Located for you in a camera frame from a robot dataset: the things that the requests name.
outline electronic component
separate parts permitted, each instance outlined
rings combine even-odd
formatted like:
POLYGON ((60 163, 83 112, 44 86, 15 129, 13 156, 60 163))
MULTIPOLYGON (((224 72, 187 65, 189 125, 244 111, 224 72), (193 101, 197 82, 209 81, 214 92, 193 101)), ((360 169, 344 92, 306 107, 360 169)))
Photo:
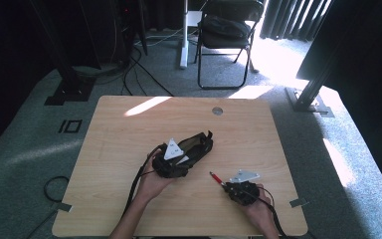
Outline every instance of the electronic component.
POLYGON ((222 185, 226 193, 228 193, 231 200, 247 206, 253 204, 260 196, 260 190, 256 183, 249 182, 248 180, 260 177, 259 174, 239 170, 237 175, 230 179, 231 182, 223 182, 216 174, 210 172, 210 175, 222 185))
POLYGON ((186 176, 188 169, 212 150, 212 136, 210 131, 207 136, 204 132, 200 132, 178 144, 171 138, 168 144, 160 145, 162 152, 153 159, 154 170, 166 178, 186 176))

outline forearm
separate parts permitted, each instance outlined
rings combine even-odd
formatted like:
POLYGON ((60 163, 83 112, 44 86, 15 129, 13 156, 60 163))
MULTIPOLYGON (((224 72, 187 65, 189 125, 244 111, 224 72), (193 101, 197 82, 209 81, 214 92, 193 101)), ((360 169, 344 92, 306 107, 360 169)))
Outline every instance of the forearm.
POLYGON ((116 227, 111 232, 110 239, 130 239, 132 238, 139 220, 149 201, 134 198, 116 227))
POLYGON ((266 239, 279 239, 279 233, 275 225, 268 225, 268 226, 258 225, 257 227, 259 228, 260 232, 263 233, 263 236, 266 239))

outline left hand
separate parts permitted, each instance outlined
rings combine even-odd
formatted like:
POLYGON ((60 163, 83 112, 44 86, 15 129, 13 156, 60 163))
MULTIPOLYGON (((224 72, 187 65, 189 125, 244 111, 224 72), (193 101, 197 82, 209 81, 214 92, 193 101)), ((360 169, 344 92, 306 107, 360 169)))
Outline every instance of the left hand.
POLYGON ((154 171, 152 163, 154 157, 158 153, 161 153, 161 150, 157 150, 156 152, 154 152, 150 156, 150 159, 148 160, 147 164, 145 165, 145 169, 143 170, 143 175, 141 176, 137 193, 135 195, 135 198, 137 199, 139 198, 141 200, 149 202, 151 199, 158 196, 167 185, 175 181, 175 178, 164 178, 159 176, 157 172, 154 171))

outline hole in table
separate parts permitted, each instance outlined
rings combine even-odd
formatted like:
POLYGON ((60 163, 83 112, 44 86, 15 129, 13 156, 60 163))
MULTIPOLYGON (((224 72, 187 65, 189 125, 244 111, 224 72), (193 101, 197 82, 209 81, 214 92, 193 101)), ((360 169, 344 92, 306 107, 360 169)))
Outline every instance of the hole in table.
POLYGON ((216 116, 220 116, 223 113, 223 110, 222 108, 214 107, 212 109, 212 113, 216 116))

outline metal bracket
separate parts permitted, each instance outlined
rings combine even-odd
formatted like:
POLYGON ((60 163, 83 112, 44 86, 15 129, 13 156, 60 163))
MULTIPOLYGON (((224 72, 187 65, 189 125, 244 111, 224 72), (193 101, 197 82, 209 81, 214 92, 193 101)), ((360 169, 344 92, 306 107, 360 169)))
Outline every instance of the metal bracket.
POLYGON ((231 177, 229 179, 229 181, 230 182, 245 182, 245 181, 249 181, 251 179, 256 179, 259 177, 260 175, 258 173, 240 169, 234 177, 231 177))
POLYGON ((292 208, 298 207, 298 206, 304 206, 308 203, 309 202, 307 200, 305 200, 305 198, 298 198, 298 199, 295 199, 295 200, 289 202, 289 204, 292 208))
POLYGON ((59 202, 59 203, 54 203, 52 208, 55 210, 62 210, 62 211, 70 212, 71 209, 73 209, 73 206, 66 204, 64 202, 59 202))
POLYGON ((324 118, 334 118, 334 114, 331 111, 330 107, 327 107, 321 96, 318 95, 314 101, 312 101, 311 105, 307 108, 302 108, 297 104, 299 96, 301 95, 300 90, 294 88, 286 88, 287 95, 289 96, 290 102, 293 106, 293 110, 296 112, 308 112, 308 113, 320 113, 320 115, 324 118))

